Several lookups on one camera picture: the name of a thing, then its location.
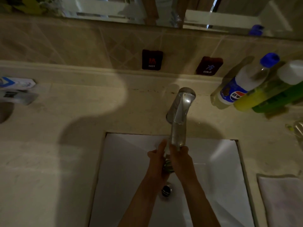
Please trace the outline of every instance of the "white cloth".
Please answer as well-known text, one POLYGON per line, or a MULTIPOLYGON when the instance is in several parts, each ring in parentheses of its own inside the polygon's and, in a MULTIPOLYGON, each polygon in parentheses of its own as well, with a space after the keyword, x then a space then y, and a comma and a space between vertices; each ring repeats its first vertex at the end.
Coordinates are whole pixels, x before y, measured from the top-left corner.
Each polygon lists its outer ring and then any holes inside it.
POLYGON ((269 227, 303 227, 303 181, 258 176, 269 227))

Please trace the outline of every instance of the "white bottle cap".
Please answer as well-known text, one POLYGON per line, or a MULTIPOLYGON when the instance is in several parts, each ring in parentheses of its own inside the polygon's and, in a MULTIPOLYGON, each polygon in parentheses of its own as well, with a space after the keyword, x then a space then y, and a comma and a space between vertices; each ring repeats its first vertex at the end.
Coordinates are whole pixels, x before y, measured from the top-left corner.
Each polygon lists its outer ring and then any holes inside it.
POLYGON ((277 71, 277 76, 285 83, 295 85, 303 81, 303 61, 289 61, 277 71))

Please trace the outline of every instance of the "forearm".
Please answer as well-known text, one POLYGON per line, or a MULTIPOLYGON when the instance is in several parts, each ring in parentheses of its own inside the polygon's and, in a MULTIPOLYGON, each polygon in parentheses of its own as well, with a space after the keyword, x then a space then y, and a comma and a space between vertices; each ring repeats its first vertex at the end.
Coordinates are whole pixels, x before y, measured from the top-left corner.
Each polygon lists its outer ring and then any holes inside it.
POLYGON ((220 227, 218 219, 198 182, 182 184, 194 227, 220 227))
POLYGON ((147 178, 143 179, 118 227, 147 227, 149 225, 157 198, 157 191, 151 186, 152 183, 147 178))

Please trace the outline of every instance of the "blue chinese character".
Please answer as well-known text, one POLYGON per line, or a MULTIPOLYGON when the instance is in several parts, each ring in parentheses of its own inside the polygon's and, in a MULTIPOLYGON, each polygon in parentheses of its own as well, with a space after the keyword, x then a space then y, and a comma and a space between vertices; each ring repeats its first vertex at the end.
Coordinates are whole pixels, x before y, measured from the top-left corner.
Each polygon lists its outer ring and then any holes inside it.
POLYGON ((209 65, 206 69, 212 70, 214 68, 214 65, 209 65))

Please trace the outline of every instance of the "rectangular sink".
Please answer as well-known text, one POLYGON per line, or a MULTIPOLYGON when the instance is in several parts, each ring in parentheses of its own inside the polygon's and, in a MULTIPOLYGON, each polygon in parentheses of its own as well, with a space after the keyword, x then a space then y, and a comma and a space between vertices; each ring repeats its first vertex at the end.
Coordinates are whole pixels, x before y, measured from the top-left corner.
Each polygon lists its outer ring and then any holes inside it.
MULTIPOLYGON (((90 227, 116 227, 149 165, 147 152, 164 136, 107 134, 104 142, 90 227)), ((187 138, 199 182, 221 227, 253 227, 251 207, 238 149, 233 140, 187 138)), ((180 181, 173 173, 167 200, 157 197, 149 227, 190 227, 180 181)))

